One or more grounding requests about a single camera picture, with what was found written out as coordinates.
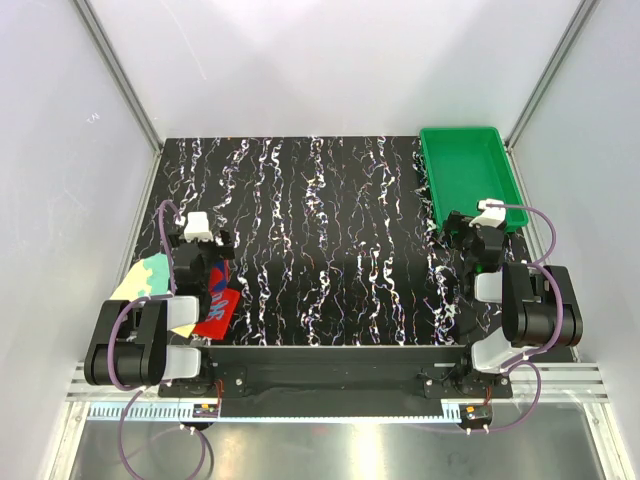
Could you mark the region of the red and blue towel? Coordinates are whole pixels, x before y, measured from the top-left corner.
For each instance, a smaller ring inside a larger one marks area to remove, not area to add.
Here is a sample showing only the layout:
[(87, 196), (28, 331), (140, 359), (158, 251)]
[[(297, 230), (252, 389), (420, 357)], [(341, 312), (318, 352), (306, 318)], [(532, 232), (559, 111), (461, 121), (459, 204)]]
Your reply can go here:
[(241, 293), (229, 286), (231, 273), (228, 260), (216, 262), (210, 273), (202, 306), (203, 317), (192, 333), (216, 341), (224, 339), (232, 316), (240, 301)]

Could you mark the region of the green plastic bin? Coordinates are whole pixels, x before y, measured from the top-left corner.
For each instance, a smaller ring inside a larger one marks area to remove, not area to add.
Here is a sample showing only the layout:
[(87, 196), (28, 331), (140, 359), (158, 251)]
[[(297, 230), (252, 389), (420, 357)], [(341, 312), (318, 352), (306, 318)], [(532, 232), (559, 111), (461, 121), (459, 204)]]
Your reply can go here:
[(479, 201), (522, 203), (499, 131), (494, 127), (434, 127), (420, 130), (426, 176), (437, 230), (452, 211), (474, 217)]

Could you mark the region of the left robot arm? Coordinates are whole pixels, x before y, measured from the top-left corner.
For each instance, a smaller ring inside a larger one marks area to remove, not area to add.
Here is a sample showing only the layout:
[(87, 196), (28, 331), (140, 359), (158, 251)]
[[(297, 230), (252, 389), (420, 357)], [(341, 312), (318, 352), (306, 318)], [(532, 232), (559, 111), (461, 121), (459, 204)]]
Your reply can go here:
[(240, 300), (229, 285), (232, 236), (172, 234), (169, 242), (168, 253), (135, 263), (102, 304), (83, 364), (88, 384), (129, 391), (180, 380), (196, 396), (214, 388), (201, 350), (172, 345), (168, 335), (225, 337)]

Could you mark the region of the yellow and green towel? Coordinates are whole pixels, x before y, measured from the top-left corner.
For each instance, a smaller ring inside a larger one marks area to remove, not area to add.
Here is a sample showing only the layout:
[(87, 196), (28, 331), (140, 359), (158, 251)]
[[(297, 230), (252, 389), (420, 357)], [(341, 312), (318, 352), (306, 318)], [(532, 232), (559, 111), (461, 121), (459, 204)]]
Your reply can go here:
[[(109, 299), (133, 301), (143, 296), (168, 294), (169, 281), (167, 256), (157, 253), (136, 262)], [(176, 335), (188, 338), (195, 329), (199, 307), (197, 297), (176, 295), (168, 301), (168, 329)]]

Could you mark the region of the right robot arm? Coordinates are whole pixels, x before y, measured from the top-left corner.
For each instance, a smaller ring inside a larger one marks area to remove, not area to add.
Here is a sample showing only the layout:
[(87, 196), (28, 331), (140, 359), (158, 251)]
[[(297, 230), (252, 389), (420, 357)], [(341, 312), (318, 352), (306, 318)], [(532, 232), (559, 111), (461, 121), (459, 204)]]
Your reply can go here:
[[(548, 265), (557, 233), (540, 210), (496, 199), (478, 202), (479, 214), (449, 213), (444, 230), (462, 254), (461, 288), (470, 300), (501, 305), (501, 324), (471, 343), (455, 366), (439, 380), (463, 396), (488, 393), (510, 372), (555, 347), (573, 347), (584, 327), (569, 271)], [(545, 221), (551, 244), (537, 260), (506, 262), (507, 213), (525, 211)]]

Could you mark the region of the aluminium rail frame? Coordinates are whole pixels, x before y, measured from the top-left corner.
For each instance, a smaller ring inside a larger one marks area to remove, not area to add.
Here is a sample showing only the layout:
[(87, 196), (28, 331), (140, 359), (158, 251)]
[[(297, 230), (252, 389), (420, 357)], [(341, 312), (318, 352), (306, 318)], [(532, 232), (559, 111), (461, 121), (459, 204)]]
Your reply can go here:
[(453, 379), (449, 364), (432, 368), (401, 365), (354, 365), (311, 368), (303, 365), (218, 366), (214, 377), (224, 398), (247, 398), (264, 392), (402, 393), (429, 399), (495, 402), (531, 398), (541, 388), (544, 402), (604, 403), (608, 394), (599, 369), (589, 363), (539, 363), (537, 372), (521, 366), (507, 376)]

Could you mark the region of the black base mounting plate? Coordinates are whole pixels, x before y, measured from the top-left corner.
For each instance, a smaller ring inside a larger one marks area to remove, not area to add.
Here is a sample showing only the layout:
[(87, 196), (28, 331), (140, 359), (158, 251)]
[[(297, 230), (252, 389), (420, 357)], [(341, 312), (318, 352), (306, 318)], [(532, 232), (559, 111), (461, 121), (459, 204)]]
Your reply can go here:
[(509, 379), (475, 373), (462, 346), (240, 347), (203, 349), (204, 371), (159, 394), (220, 400), (225, 420), (439, 416), (444, 400), (506, 400)]

